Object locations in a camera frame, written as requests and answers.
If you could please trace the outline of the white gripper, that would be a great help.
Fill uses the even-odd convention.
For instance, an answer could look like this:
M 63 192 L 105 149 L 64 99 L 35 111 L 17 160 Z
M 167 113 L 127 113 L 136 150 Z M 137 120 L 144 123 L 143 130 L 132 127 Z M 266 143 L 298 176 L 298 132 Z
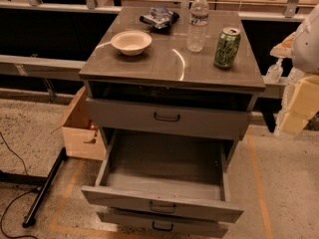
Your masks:
M 319 76 L 303 77 L 301 70 L 291 69 L 276 119 L 275 135 L 297 135 L 319 112 Z

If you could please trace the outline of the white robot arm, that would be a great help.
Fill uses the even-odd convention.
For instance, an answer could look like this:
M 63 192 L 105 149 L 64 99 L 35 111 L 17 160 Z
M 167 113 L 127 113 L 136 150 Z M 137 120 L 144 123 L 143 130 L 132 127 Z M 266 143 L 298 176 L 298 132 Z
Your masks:
M 304 73 L 296 83 L 287 83 L 275 128 L 277 135 L 295 136 L 319 112 L 319 5 L 270 55 L 291 59 L 293 67 Z

